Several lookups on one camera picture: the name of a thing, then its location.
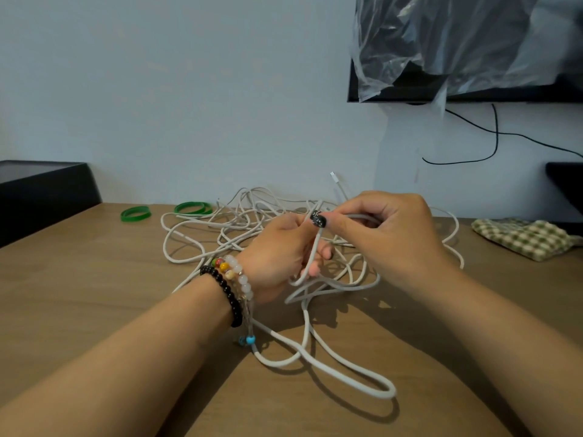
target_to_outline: hand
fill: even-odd
[[[346,214],[368,214],[383,223],[372,228],[375,224]],[[376,271],[403,290],[414,290],[444,271],[455,270],[437,237],[431,211],[419,195],[364,191],[321,215],[326,228],[353,244]]]
[[[274,218],[251,245],[237,256],[249,278],[254,299],[269,302],[286,287],[288,279],[306,265],[318,228],[305,214],[285,213]],[[332,246],[318,244],[317,254],[309,270],[317,276],[324,259],[332,257]]]

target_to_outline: cord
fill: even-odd
[[[445,111],[447,113],[449,113],[450,115],[453,115],[455,117],[458,117],[458,118],[464,120],[465,122],[467,122],[468,124],[471,124],[472,126],[477,127],[478,129],[487,131],[488,133],[495,133],[496,134],[496,147],[495,147],[494,153],[492,153],[492,155],[488,156],[487,158],[484,158],[484,159],[481,159],[481,160],[475,160],[475,161],[430,162],[430,161],[427,161],[425,158],[422,158],[423,161],[425,161],[428,164],[432,164],[432,165],[452,165],[452,164],[465,164],[467,162],[486,161],[486,160],[492,158],[492,156],[494,156],[498,152],[498,144],[499,144],[499,136],[500,135],[520,136],[520,137],[525,138],[525,139],[528,139],[529,141],[532,141],[533,143],[538,144],[540,146],[548,147],[548,148],[554,148],[555,150],[560,150],[560,151],[564,151],[564,152],[567,152],[567,153],[572,153],[574,155],[579,156],[580,158],[583,158],[583,154],[581,154],[581,153],[578,153],[578,152],[573,151],[573,150],[569,150],[567,148],[557,147],[557,146],[553,146],[551,144],[542,143],[540,141],[537,141],[536,139],[532,139],[529,136],[523,135],[522,133],[512,133],[512,132],[507,132],[507,131],[499,131],[499,127],[498,127],[498,113],[497,113],[497,110],[496,110],[496,106],[493,103],[491,104],[491,106],[492,106],[492,109],[494,109],[494,118],[495,118],[495,121],[496,121],[496,129],[495,130],[490,130],[490,129],[486,129],[485,127],[479,126],[478,124],[470,121],[469,119],[463,117],[462,115],[460,115],[458,113],[452,112],[451,110],[445,109]]]
[[[337,182],[338,178],[336,178],[334,174],[332,174],[332,178],[334,179],[337,186],[340,188],[340,191],[342,192],[342,194],[344,196],[346,196],[346,193],[340,187],[339,182]],[[229,205],[234,201],[237,202],[237,205],[235,206],[235,208],[231,208]],[[197,262],[198,261],[198,264],[196,265],[194,271],[192,271],[188,275],[188,277],[184,281],[182,281],[179,286],[176,287],[176,289],[174,291],[179,290],[182,286],[186,285],[186,283],[190,282],[196,275],[198,275],[200,273],[200,268],[203,265],[209,264],[213,258],[218,257],[218,256],[222,255],[223,253],[226,253],[226,252],[232,251],[232,250],[239,251],[239,252],[243,251],[244,247],[240,245],[241,242],[243,242],[246,239],[257,236],[263,230],[263,224],[265,222],[268,222],[268,221],[272,220],[273,218],[275,218],[275,217],[279,216],[280,214],[287,211],[285,209],[285,207],[281,204],[281,202],[305,204],[307,209],[308,209],[308,213],[306,214],[306,218],[313,211],[319,210],[324,204],[336,206],[335,203],[327,202],[324,200],[310,200],[310,199],[289,200],[289,199],[277,198],[268,188],[257,187],[257,188],[252,188],[252,189],[247,189],[247,188],[239,189],[237,191],[237,193],[233,196],[233,198],[229,202],[227,202],[226,204],[221,204],[220,202],[217,202],[217,209],[213,213],[208,214],[208,215],[202,215],[202,214],[201,215],[184,215],[184,214],[177,214],[177,213],[165,213],[165,214],[163,214],[161,219],[160,219],[160,223],[162,224],[162,227],[168,232],[166,234],[166,237],[164,239],[164,243],[162,245],[162,251],[163,251],[166,259],[168,259],[170,262],[176,263],[176,264]],[[457,218],[453,214],[451,214],[450,212],[445,212],[445,213],[447,213],[449,216],[451,216],[454,219],[455,229],[454,229],[452,234],[450,234],[447,238],[445,238],[443,240],[443,244],[447,249],[452,251],[458,257],[458,259],[460,260],[460,268],[463,268],[463,265],[464,265],[463,257],[455,249],[453,249],[449,245],[445,244],[446,242],[451,240],[458,232],[459,222],[458,222]],[[164,223],[164,218],[167,217],[168,215],[173,215],[174,217],[181,219],[183,221],[179,222],[178,224],[174,225],[173,227],[168,227]],[[214,222],[214,220],[218,216],[229,217],[230,215],[232,215],[232,217],[227,222]],[[351,217],[351,218],[368,219],[370,221],[376,222],[377,224],[379,223],[377,220],[370,217],[369,215],[352,214],[352,215],[347,215],[347,216]],[[207,252],[204,245],[201,242],[199,242],[195,239],[192,239],[191,237],[186,236],[185,234],[179,232],[179,228],[184,227],[186,225],[194,225],[195,227],[196,226],[205,226],[208,228],[220,229],[220,233],[219,233],[219,236],[217,237],[217,241],[216,241],[217,248],[213,251]],[[233,231],[236,231],[236,232],[242,231],[243,233],[238,234],[237,236],[235,236],[233,238],[230,238],[229,233],[233,232]],[[265,358],[259,352],[259,349],[257,348],[257,345],[255,345],[255,344],[251,345],[252,352],[255,355],[255,357],[257,358],[257,360],[259,360],[259,362],[264,364],[266,367],[281,368],[281,367],[285,367],[285,366],[295,362],[296,360],[298,360],[300,358],[303,358],[304,360],[309,362],[311,365],[317,367],[318,369],[324,371],[325,373],[331,375],[332,377],[334,377],[334,378],[346,383],[347,385],[353,387],[354,389],[357,389],[357,390],[359,390],[363,393],[366,393],[370,396],[373,396],[376,398],[395,397],[397,395],[397,389],[395,388],[395,386],[393,385],[393,383],[389,379],[383,377],[380,374],[376,374],[375,372],[370,371],[366,368],[362,368],[362,367],[344,359],[340,355],[338,355],[317,334],[316,330],[314,330],[314,327],[312,326],[312,324],[310,322],[310,314],[308,312],[308,306],[310,304],[310,301],[312,299],[314,299],[315,297],[321,296],[321,295],[326,295],[326,294],[343,293],[345,291],[366,290],[368,288],[372,288],[372,287],[376,286],[380,282],[380,279],[381,279],[381,276],[378,273],[376,273],[376,278],[372,283],[363,284],[362,282],[367,274],[367,262],[366,262],[366,259],[364,258],[364,256],[361,253],[357,253],[350,260],[347,260],[346,257],[338,249],[338,247],[340,247],[340,246],[353,247],[353,246],[351,244],[349,244],[345,239],[342,239],[339,236],[334,236],[334,238],[332,238],[332,239],[324,238],[322,235],[323,231],[324,231],[324,229],[320,229],[318,231],[318,234],[315,237],[314,244],[313,244],[312,249],[310,251],[310,258],[308,260],[308,264],[306,265],[303,273],[296,280],[290,281],[290,284],[292,286],[296,286],[298,288],[292,294],[290,294],[287,297],[287,299],[285,300],[286,304],[300,302],[300,306],[302,308],[302,312],[303,312],[303,316],[304,316],[304,334],[302,337],[302,343],[297,343],[297,342],[295,342],[287,337],[284,337],[281,334],[273,331],[271,328],[267,327],[266,325],[263,325],[259,321],[253,319],[253,324],[255,326],[257,326],[260,330],[265,331],[267,334],[269,334],[270,336],[272,336],[276,340],[279,340],[280,342],[288,345],[289,347],[292,347],[293,349],[296,350],[296,353],[294,355],[292,355],[291,357],[289,357],[288,359],[280,360],[280,361],[272,361],[272,360]],[[167,247],[168,240],[173,235],[180,236],[186,243],[189,243],[189,244],[192,244],[193,246],[196,246],[196,248],[200,249],[200,254],[193,256],[193,257],[189,257],[187,259],[174,259],[171,256],[171,254],[168,253],[168,247]],[[329,277],[322,276],[321,274],[315,278],[312,278],[312,279],[309,279],[309,277],[308,277],[308,270],[310,268],[310,264],[314,261],[316,251],[317,251],[317,245],[318,245],[318,242],[320,239],[324,239],[325,241],[328,241],[329,243],[331,243],[334,246],[334,249],[335,249],[334,260],[340,262],[343,265],[343,269],[332,279]],[[357,263],[359,261],[362,261],[362,270],[361,270],[358,278],[355,279],[352,267],[354,266],[355,263]],[[346,275],[348,277],[348,283],[340,282],[340,279]],[[317,286],[317,288],[315,290],[310,291],[310,289],[312,289],[312,287],[315,287],[315,286]],[[341,372],[337,371],[336,369],[329,367],[326,364],[323,364],[319,360],[316,360],[310,354],[310,352],[307,351],[307,346],[308,346],[308,342],[310,339],[310,335],[313,336],[315,338],[315,340],[320,345],[322,345],[323,349],[327,353],[329,353],[330,356],[334,360],[338,361],[340,364],[353,370],[354,372],[357,372],[363,376],[366,376],[368,378],[371,378],[371,379],[379,382],[379,384],[382,385],[385,389],[381,390],[381,389],[371,388],[371,387],[369,387],[361,382],[354,380],[353,378],[351,378],[345,374],[342,374]]]

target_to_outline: person's right arm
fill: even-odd
[[[369,228],[344,216],[363,213],[383,223]],[[453,331],[534,435],[583,435],[583,351],[460,271],[423,198],[367,191],[322,215]]]

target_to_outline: black beaded bracelet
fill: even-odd
[[[239,301],[237,301],[235,294],[231,291],[231,287],[223,278],[223,275],[216,268],[211,267],[210,265],[203,265],[200,268],[200,275],[202,276],[203,274],[210,274],[212,277],[214,277],[222,288],[223,293],[225,293],[225,296],[227,296],[227,299],[231,304],[231,310],[233,311],[233,323],[231,323],[231,327],[237,328],[238,326],[241,326],[243,323],[243,311],[241,310],[241,304]]]

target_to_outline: gingham fabric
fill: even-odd
[[[570,236],[556,225],[546,221],[528,222],[521,219],[477,219],[473,230],[492,242],[537,262],[583,245],[583,238]]]

